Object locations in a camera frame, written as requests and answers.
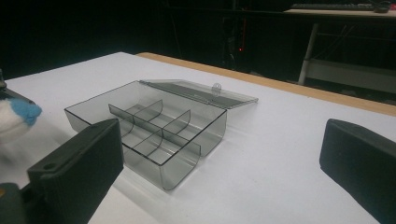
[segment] keyboard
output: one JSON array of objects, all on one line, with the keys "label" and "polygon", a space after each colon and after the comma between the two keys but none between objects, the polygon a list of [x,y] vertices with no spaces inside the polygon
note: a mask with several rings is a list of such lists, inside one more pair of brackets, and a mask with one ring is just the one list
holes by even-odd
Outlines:
[{"label": "keyboard", "polygon": [[291,9],[373,11],[371,4],[293,4]]}]

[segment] desk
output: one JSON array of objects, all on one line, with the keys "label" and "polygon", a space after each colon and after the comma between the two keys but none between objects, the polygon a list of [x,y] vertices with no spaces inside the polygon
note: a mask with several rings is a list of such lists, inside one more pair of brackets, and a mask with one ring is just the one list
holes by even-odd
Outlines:
[{"label": "desk", "polygon": [[[338,11],[338,10],[304,10],[291,9],[286,13],[311,15],[343,15],[363,18],[388,18],[396,20],[396,11],[388,13],[374,13],[373,11]],[[306,77],[325,81],[337,82],[345,85],[367,88],[376,91],[396,93],[396,71],[370,68],[367,66],[350,65],[344,63],[329,63],[312,60],[311,54],[315,45],[319,23],[315,23],[305,53],[298,83],[304,85]]]},{"label": "desk", "polygon": [[43,113],[18,141],[0,146],[0,182],[76,133],[64,108],[138,79],[180,78],[258,97],[229,112],[220,144],[172,191],[125,168],[91,223],[377,223],[320,169],[327,119],[358,123],[396,141],[396,106],[142,53],[116,53],[7,81]]}]

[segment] plastic box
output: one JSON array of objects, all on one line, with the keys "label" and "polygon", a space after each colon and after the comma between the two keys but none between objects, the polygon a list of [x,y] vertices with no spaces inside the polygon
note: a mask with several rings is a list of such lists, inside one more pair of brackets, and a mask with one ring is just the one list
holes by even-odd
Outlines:
[{"label": "plastic box", "polygon": [[77,132],[120,121],[124,163],[163,189],[173,189],[222,139],[227,109],[257,98],[184,80],[135,81],[65,109]]}]

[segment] hinged lid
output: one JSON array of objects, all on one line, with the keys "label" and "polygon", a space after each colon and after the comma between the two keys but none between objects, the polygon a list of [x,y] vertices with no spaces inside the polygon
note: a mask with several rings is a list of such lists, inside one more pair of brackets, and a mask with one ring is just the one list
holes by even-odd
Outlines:
[{"label": "hinged lid", "polygon": [[214,105],[223,109],[232,109],[241,105],[255,103],[259,99],[243,94],[225,91],[221,89],[219,83],[215,83],[212,88],[189,82],[186,80],[140,80],[142,84],[148,85],[162,91],[168,91],[173,94],[183,96],[207,105]]}]

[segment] white tabletop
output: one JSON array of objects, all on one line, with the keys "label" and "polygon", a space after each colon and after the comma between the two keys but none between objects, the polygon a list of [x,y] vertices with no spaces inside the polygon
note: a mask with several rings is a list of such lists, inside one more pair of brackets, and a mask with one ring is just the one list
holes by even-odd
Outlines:
[{"label": "white tabletop", "polygon": [[377,223],[319,167],[326,121],[357,123],[396,141],[396,118],[126,53],[7,81],[43,108],[33,129],[0,146],[0,182],[70,139],[64,109],[139,79],[186,79],[258,97],[229,112],[220,144],[174,190],[124,168],[90,223]]}]

